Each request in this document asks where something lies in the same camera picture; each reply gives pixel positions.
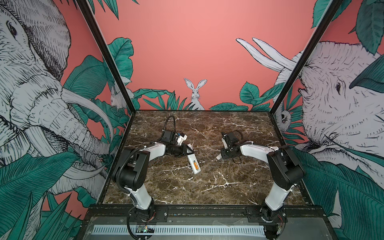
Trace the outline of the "black right corner frame post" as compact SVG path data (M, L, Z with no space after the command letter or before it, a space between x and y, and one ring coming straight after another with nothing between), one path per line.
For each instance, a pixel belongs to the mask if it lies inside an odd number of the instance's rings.
M279 94L276 102L274 103L273 107L271 108L269 115L274 115L284 100L285 96L287 95L288 91L291 89L293 84L295 83L296 79L299 76L299 73L305 66L307 60L313 53L316 45L322 38L324 32L328 28L329 24L331 23L333 17L335 16L336 12L342 5L343 1L342 0L334 0L330 1L328 4L327 8L325 9L324 14L322 15L320 22L318 26L316 27L316 30L314 31L313 35L311 36L308 44L306 45L306 48L304 49L298 63L295 65L294 69L292 70L292 73L290 74L287 82L285 83L281 93Z

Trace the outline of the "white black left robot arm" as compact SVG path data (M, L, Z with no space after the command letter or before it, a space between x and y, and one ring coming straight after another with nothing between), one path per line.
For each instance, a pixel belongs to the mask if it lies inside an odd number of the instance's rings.
M155 214L154 200L148 194L145 180L149 162L170 155L186 156L194 174L201 172L192 145L185 144L187 135L165 130L158 141L150 142L142 147L124 149L113 170L112 180L119 190L128 194L134 204L134 209L142 219L148 221Z

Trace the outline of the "black corner frame post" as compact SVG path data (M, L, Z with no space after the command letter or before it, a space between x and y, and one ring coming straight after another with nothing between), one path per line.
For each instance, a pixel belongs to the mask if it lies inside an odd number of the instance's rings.
M298 63L295 65L294 69L292 70L292 73L290 74L287 82L285 83L281 93L279 94L276 102L274 103L273 107L271 108L269 115L274 115L284 100L285 96L287 95L288 91L291 89L293 84L295 83L296 79L299 76L299 73L305 66L307 60L313 53L316 45L322 38L324 32L328 28L329 24L331 23L333 17L335 16L336 12L342 5L343 1L342 0L334 0L330 1L328 4L327 8L325 9L324 14L322 15L320 22L318 26L316 27L316 30L314 31L313 35L311 36L308 44L306 45L306 48L304 49Z
M117 68L117 65L111 55L111 52L109 50L109 47L105 41L105 38L103 37L102 35L102 32L98 26L98 23L94 17L94 14L92 12L92 9L90 7L90 4L88 1L84 1L84 0L77 0L77 5L79 6L80 8L80 11L102 53L102 56L105 60L105 62L107 63L107 66L109 68L109 70L111 71L111 74L113 76L113 79L115 80L116 84L118 85L120 91L121 91L121 94L123 95L123 98L124 98L124 101L129 109L129 112L131 114L135 114L136 113L136 109L131 101L131 98L129 97L128 93L127 93L127 89L126 89L126 86L124 85L123 81L122 81L122 78L121 78L121 75L119 73L119 70Z

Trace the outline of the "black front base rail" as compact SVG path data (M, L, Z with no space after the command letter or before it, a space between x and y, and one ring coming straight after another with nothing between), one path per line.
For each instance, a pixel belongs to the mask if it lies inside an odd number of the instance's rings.
M124 220L132 205L91 205L84 217L87 223L92 217L122 217ZM259 205L155 205L155 223L164 223L171 218L245 218L250 223L265 224ZM283 206L273 223L291 218L325 218L320 206Z

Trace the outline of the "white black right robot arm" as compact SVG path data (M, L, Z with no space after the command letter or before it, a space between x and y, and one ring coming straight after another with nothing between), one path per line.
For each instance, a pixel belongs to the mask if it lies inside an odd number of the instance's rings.
M287 145L280 147L257 145L253 141L238 139L234 132L221 134L224 147L218 156L219 160L245 156L268 164L274 183L262 203L260 216L266 223L281 221L286 198L305 176L305 170L292 148Z

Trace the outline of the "black left corner frame post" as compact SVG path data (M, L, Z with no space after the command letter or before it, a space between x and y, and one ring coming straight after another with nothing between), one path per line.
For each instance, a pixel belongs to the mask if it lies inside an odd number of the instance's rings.
M98 23L94 17L94 14L92 12L92 9L90 7L90 4L88 1L84 1L84 0L77 0L77 5L79 6L80 8L80 11L102 53L102 56L105 60L105 62L107 63L107 66L109 68L109 70L111 71L111 74L113 76L113 79L115 80L116 84L118 85L120 91L121 91L121 94L123 95L123 98L124 98L124 101L129 109L129 112L131 114L135 114L136 113L136 109L131 101L131 98L129 97L128 93L127 93L127 89L126 89L126 86L124 85L123 81L122 81L122 78L121 78L121 75L119 73L119 70L117 68L117 65L111 55L111 52L109 50L109 47L105 41L105 38L103 37L102 35L102 32L98 26Z

